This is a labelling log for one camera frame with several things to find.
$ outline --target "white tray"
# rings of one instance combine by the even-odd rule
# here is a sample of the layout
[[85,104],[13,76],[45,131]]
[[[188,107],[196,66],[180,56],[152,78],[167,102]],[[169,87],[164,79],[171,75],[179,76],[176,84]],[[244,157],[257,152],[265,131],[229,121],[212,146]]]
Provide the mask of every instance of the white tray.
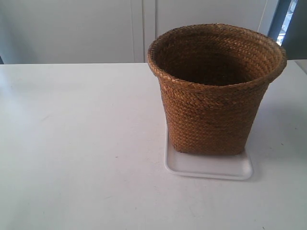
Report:
[[246,152],[236,156],[191,155],[174,150],[166,132],[165,167],[181,176],[206,177],[227,180],[246,180],[253,174]]

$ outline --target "wicker basket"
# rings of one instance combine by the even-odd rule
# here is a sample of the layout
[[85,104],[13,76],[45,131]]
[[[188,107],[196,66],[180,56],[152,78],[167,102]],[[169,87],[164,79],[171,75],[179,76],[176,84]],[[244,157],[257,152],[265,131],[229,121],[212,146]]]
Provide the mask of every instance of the wicker basket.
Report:
[[159,79],[170,140],[179,152],[244,150],[269,84],[286,66],[270,38],[225,24],[173,29],[148,50]]

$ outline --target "basket rim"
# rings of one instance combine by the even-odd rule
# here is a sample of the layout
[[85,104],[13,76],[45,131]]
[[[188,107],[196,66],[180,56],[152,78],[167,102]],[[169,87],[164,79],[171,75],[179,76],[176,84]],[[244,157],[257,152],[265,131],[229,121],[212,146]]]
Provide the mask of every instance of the basket rim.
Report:
[[[206,84],[202,84],[202,83],[195,83],[195,82],[191,82],[191,81],[186,81],[186,80],[182,80],[180,78],[177,78],[169,73],[167,73],[165,70],[161,69],[157,63],[154,60],[154,56],[155,56],[155,51],[156,51],[156,47],[159,45],[162,45],[163,42],[167,41],[168,37],[171,36],[171,34],[176,33],[178,31],[182,31],[182,30],[186,30],[186,31],[192,31],[195,29],[202,29],[202,28],[206,28],[208,26],[216,26],[217,29],[229,29],[230,31],[234,31],[234,32],[241,32],[244,34],[247,34],[253,38],[255,38],[255,40],[261,40],[266,42],[268,45],[271,45],[271,47],[274,49],[274,51],[276,51],[278,53],[279,58],[279,62],[276,65],[276,67],[269,72],[268,74],[256,78],[254,80],[251,81],[246,81],[246,82],[242,82],[242,83],[237,83],[237,84],[229,84],[229,85],[206,85]],[[168,32],[160,35],[157,39],[155,39],[149,49],[148,49],[148,53],[147,53],[147,59],[148,59],[148,65],[150,67],[150,69],[154,72],[154,74],[156,75],[156,77],[160,78],[161,80],[165,81],[165,82],[172,82],[172,84],[178,85],[178,86],[189,86],[189,88],[191,89],[195,89],[195,90],[204,90],[204,89],[231,89],[231,88],[254,88],[256,86],[262,85],[263,83],[271,83],[273,80],[275,80],[283,71],[283,69],[286,67],[287,65],[287,58],[286,58],[286,54],[285,54],[285,50],[279,46],[274,40],[272,40],[270,37],[267,37],[263,34],[260,34],[256,31],[252,31],[250,29],[246,29],[246,28],[242,28],[242,27],[238,27],[238,26],[234,26],[234,25],[228,25],[228,24],[223,24],[223,23],[210,23],[210,24],[196,24],[196,25],[188,25],[188,26],[182,26],[179,28],[175,28],[172,30],[169,30]]]

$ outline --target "woven basket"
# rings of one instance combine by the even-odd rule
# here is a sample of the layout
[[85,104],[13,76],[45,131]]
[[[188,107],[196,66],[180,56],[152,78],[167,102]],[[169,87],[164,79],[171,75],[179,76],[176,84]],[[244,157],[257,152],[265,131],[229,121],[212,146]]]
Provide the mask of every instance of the woven basket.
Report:
[[179,152],[244,150],[269,84],[286,66],[270,38],[225,24],[173,29],[148,50],[159,79],[170,140]]

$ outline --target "white table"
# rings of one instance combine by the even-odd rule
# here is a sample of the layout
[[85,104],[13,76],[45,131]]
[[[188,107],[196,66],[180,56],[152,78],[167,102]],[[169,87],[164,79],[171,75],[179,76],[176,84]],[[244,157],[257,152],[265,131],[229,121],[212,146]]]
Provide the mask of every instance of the white table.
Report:
[[175,176],[147,64],[1,66],[0,229],[307,229],[306,133],[289,61],[249,136],[252,178]]

